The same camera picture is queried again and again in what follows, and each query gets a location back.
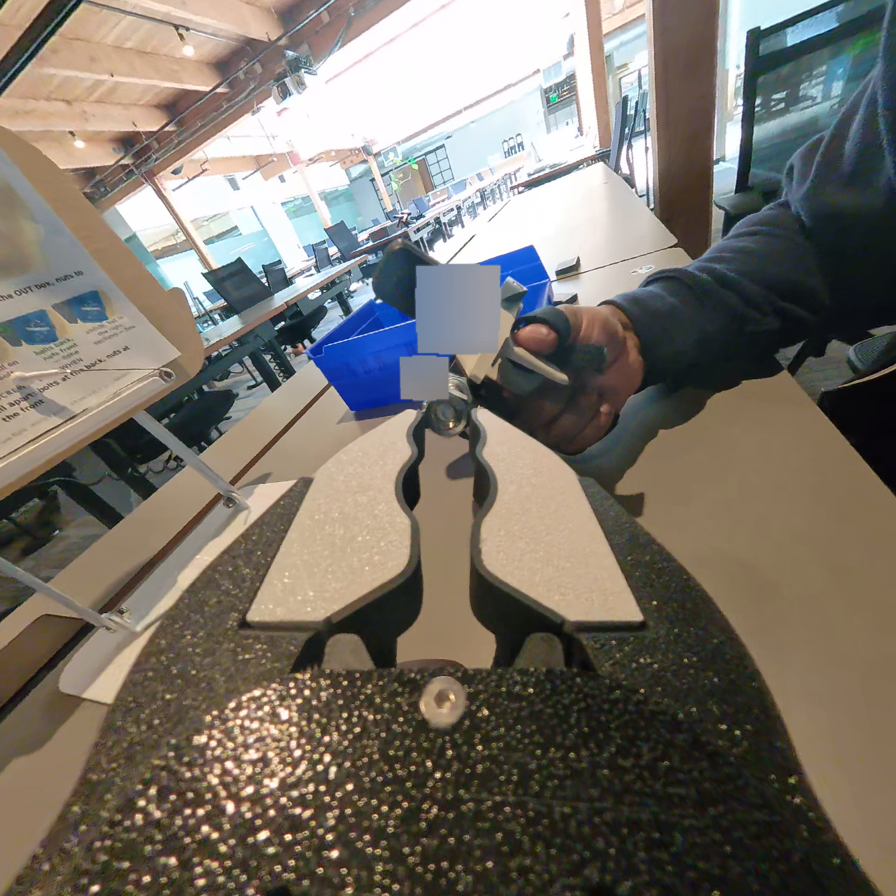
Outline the white metal sheet stand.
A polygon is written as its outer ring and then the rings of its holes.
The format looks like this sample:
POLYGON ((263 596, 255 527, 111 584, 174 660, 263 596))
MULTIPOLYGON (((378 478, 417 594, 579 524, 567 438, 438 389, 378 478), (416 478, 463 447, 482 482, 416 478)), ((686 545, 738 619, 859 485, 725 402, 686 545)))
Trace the white metal sheet stand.
POLYGON ((171 479, 2 621, 2 705, 80 633, 59 689, 110 704, 163 615, 291 486, 241 485, 227 507, 197 473, 171 479))

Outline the black office chair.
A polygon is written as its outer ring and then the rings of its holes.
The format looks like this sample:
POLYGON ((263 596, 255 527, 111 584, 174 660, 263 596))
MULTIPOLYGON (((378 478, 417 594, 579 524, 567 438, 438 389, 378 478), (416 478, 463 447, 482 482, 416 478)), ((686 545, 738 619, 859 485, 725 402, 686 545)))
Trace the black office chair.
MULTIPOLYGON (((232 390, 201 390, 183 399, 169 412, 150 409, 155 420, 193 452, 209 447, 221 435, 220 425, 237 402, 232 390)), ((140 498, 151 497, 157 487, 144 474, 152 462, 171 451, 134 420, 126 420, 89 445, 89 450, 140 498)))
POLYGON ((780 196, 791 157, 835 122, 874 69, 887 3, 823 2, 745 37, 732 189, 721 234, 780 196))
MULTIPOLYGON (((248 267, 241 258, 203 274, 204 279, 218 293, 228 307, 237 314, 248 312, 258 304, 275 297, 272 289, 248 267)), ((315 329, 328 313, 326 303, 305 311, 298 304, 268 320, 275 338, 293 354, 305 351, 306 343, 314 344, 315 329)))
POLYGON ((851 376, 823 390, 818 407, 895 491, 895 332, 857 342, 847 353, 851 376))

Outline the person's right forearm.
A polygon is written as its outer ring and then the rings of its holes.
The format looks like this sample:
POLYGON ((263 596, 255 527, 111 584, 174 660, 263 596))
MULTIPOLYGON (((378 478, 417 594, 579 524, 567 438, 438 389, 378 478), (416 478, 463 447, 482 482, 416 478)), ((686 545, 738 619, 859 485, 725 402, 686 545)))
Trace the person's right forearm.
POLYGON ((894 320, 894 58, 800 148, 781 196, 691 264, 609 301, 632 324, 644 385, 722 389, 779 351, 894 320))

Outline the blue plastic bin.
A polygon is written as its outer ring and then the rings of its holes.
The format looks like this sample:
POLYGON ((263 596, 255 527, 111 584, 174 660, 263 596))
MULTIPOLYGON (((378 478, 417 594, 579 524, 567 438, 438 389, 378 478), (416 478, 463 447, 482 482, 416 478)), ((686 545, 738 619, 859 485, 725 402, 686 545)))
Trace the blue plastic bin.
MULTIPOLYGON (((374 297, 308 349, 308 358, 352 410, 402 401, 400 360, 420 353, 416 324, 417 269, 438 263, 411 243, 394 244, 379 263, 374 297)), ((499 270, 505 310, 513 316, 551 305, 554 288, 532 245, 483 262, 499 270)))

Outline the person's right hand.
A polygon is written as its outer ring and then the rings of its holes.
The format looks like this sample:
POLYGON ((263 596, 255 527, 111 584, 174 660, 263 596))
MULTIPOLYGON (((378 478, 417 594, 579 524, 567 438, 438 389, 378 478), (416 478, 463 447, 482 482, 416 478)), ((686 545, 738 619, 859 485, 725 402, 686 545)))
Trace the person's right hand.
POLYGON ((644 380, 641 345, 631 321, 613 305, 558 308, 569 322, 569 345, 600 347, 606 355, 602 373, 582 369, 569 384, 543 382, 543 423, 513 424, 549 449, 577 455, 611 431, 624 404, 644 380))

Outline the steel hex nut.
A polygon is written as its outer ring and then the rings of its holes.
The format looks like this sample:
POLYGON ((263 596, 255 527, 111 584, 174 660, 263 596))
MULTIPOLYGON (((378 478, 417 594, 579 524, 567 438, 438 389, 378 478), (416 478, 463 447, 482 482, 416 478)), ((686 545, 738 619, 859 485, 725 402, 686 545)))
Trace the steel hex nut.
POLYGON ((432 399, 424 408, 427 427, 442 437, 462 435, 469 426, 469 401, 459 395, 432 399))

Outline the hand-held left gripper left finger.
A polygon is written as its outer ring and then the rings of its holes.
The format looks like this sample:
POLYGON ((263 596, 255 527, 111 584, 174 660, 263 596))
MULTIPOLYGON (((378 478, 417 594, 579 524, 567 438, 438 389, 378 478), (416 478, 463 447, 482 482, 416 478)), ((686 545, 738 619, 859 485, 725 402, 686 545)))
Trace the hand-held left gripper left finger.
POLYGON ((275 554, 246 624, 327 641, 349 634, 375 666, 395 666, 417 621, 423 576, 418 410, 385 420, 322 465, 275 554))

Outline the wooden office desk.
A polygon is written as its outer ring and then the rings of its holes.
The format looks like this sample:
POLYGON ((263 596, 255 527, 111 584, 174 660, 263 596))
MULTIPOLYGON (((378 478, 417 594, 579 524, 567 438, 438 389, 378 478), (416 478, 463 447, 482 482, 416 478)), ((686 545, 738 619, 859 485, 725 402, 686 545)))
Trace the wooden office desk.
POLYGON ((239 340, 293 306, 298 306, 303 313, 317 308, 325 302, 325 294, 336 288, 334 284, 343 287, 350 283, 353 272, 369 259, 369 255, 361 254, 357 258, 326 269, 322 273, 303 277, 290 288, 281 290, 273 297, 263 300, 247 311, 201 332, 200 338, 204 346, 204 353, 208 356, 223 346, 239 340))

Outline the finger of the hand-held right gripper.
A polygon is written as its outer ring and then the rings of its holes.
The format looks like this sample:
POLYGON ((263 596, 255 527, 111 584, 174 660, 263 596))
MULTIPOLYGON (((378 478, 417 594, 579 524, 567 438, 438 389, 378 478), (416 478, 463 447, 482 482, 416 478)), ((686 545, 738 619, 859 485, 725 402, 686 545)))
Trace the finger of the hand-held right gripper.
POLYGON ((476 402, 510 424, 543 423, 543 377, 524 368, 510 367, 509 381, 490 376, 476 385, 476 402))
POLYGON ((465 402, 500 402, 504 390, 497 378, 499 361, 495 351, 453 355, 452 395, 465 402))

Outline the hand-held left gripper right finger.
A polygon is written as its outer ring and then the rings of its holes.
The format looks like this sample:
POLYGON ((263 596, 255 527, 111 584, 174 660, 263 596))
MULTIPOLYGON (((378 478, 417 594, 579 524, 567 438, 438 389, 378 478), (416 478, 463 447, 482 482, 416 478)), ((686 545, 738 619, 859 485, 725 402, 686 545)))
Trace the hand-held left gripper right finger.
POLYGON ((561 654, 591 633, 644 627, 639 607, 574 471, 487 409, 470 420, 475 467, 470 604, 511 666, 534 635, 561 654))

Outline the wooden post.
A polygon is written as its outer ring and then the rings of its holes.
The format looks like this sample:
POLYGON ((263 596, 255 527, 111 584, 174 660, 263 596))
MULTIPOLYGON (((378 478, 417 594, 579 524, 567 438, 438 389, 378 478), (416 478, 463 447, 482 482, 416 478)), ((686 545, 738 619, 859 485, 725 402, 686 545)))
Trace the wooden post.
POLYGON ((720 3, 646 3, 654 211, 692 258, 711 242, 720 3))

